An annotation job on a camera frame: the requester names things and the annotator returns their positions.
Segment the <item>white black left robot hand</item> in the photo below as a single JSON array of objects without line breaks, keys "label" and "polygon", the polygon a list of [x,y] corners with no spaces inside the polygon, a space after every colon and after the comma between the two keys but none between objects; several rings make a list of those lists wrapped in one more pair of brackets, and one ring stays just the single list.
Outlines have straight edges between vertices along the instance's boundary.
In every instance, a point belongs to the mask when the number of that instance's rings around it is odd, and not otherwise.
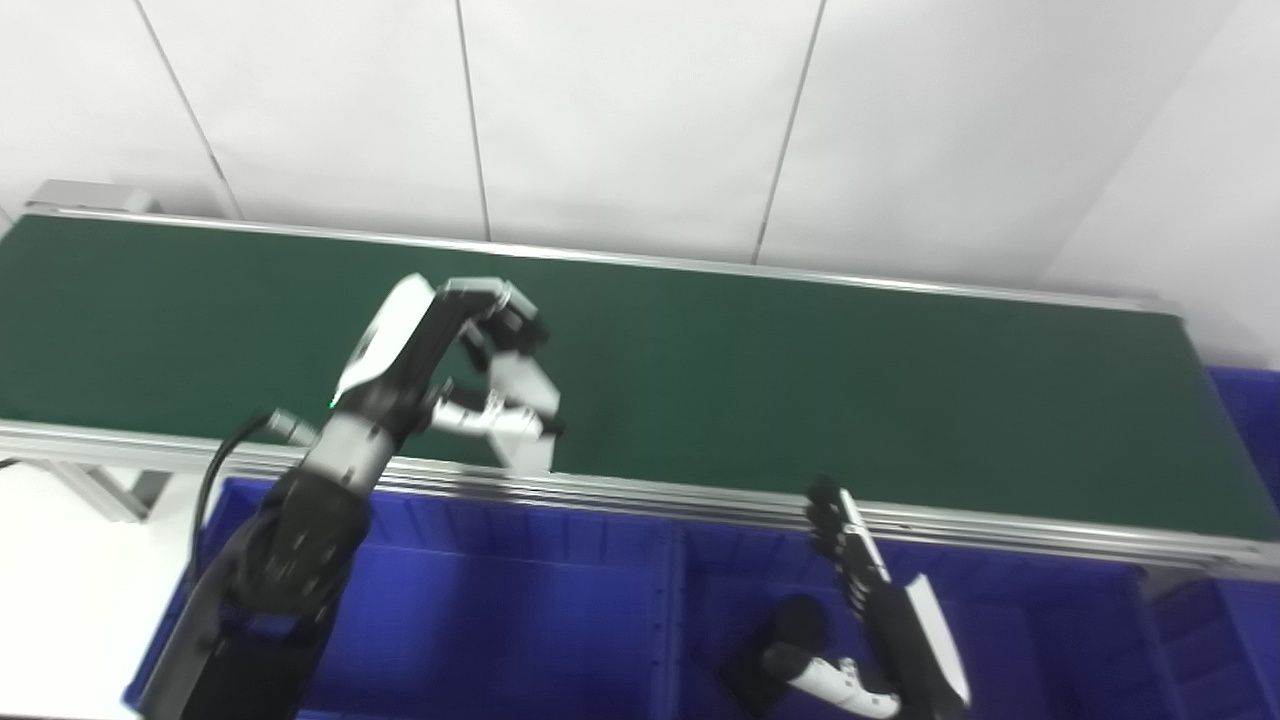
[{"label": "white black left robot hand", "polygon": [[[556,438],[566,430],[556,404],[532,400],[532,387],[500,388],[499,360],[531,360],[549,340],[538,307],[497,277],[451,278],[434,287],[419,273],[385,297],[340,373],[334,416],[358,418],[402,446],[428,429],[456,436]],[[486,391],[436,384],[433,377],[460,345]]]}]

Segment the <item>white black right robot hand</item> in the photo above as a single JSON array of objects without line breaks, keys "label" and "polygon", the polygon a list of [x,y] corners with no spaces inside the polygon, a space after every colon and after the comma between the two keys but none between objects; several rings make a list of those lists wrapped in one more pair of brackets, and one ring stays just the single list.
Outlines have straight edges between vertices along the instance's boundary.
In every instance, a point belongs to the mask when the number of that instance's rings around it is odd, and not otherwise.
[{"label": "white black right robot hand", "polygon": [[716,675],[750,717],[791,691],[861,719],[968,719],[972,689],[931,579],[899,584],[850,491],[818,477],[806,491],[812,547],[835,568],[873,667],[828,659],[831,621],[820,601],[780,601],[719,662]]}]

